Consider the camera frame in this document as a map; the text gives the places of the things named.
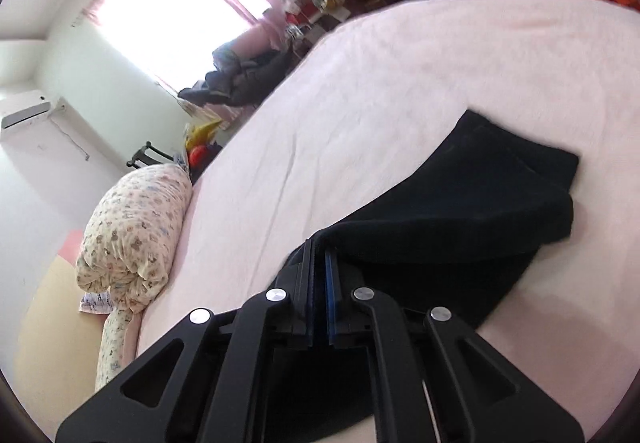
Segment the printed pillowcase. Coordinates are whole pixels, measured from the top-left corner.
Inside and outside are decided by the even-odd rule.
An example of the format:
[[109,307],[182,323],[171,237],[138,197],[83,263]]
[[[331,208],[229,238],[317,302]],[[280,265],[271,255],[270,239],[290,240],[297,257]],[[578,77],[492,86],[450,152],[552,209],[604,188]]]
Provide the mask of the printed pillowcase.
[[94,313],[97,315],[108,315],[115,311],[116,307],[111,302],[111,295],[108,291],[104,293],[85,293],[80,299],[80,308],[78,311],[82,313]]
[[84,231],[76,282],[110,292],[113,305],[138,313],[168,281],[191,199],[188,174],[174,164],[130,172],[107,192]]
[[107,317],[98,354],[96,392],[136,358],[141,320],[142,313],[123,310],[116,310]]

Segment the white air conditioner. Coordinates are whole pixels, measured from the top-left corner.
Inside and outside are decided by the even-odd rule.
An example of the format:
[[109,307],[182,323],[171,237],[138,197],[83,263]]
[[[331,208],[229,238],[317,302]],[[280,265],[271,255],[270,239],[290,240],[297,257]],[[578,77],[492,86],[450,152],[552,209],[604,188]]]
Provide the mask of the white air conditioner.
[[26,91],[0,100],[0,140],[44,120],[53,105],[41,91]]

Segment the silver rivet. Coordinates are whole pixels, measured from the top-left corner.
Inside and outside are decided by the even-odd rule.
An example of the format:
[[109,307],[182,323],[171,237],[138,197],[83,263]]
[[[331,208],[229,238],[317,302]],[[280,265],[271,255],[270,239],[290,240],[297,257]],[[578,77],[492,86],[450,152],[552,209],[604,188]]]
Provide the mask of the silver rivet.
[[371,288],[361,287],[354,290],[353,296],[358,300],[371,300],[374,293]]
[[431,310],[431,318],[438,322],[446,322],[451,318],[451,312],[444,306],[436,306]]
[[284,300],[286,298],[287,292],[282,288],[271,288],[267,292],[267,300],[270,300],[271,302],[280,302],[281,300]]
[[194,309],[189,314],[189,320],[194,324],[204,324],[207,320],[211,318],[211,314],[208,310],[200,308]]

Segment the black towel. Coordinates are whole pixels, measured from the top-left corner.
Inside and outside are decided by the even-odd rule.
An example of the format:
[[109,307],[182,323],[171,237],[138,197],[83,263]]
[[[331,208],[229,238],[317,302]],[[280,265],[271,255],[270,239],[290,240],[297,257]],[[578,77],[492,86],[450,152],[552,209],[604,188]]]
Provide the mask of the black towel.
[[[571,232],[577,166],[575,154],[467,111],[413,175],[317,232],[314,246],[337,248],[368,286],[402,307],[443,305],[478,327],[537,249]],[[301,248],[286,265],[300,262]],[[266,443],[314,441],[372,413],[366,359],[357,352],[292,353],[275,369]]]

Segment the bed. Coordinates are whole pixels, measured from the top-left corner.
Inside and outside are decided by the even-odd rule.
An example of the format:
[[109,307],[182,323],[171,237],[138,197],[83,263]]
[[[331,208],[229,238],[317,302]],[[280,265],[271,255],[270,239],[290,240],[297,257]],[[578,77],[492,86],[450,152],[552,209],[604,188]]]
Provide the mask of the bed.
[[[287,254],[407,178],[467,108],[581,156],[570,239],[480,334],[591,438],[640,368],[640,14],[597,0],[424,0],[338,28],[194,188],[138,354],[196,307],[235,309]],[[332,442],[375,441],[366,420]]]

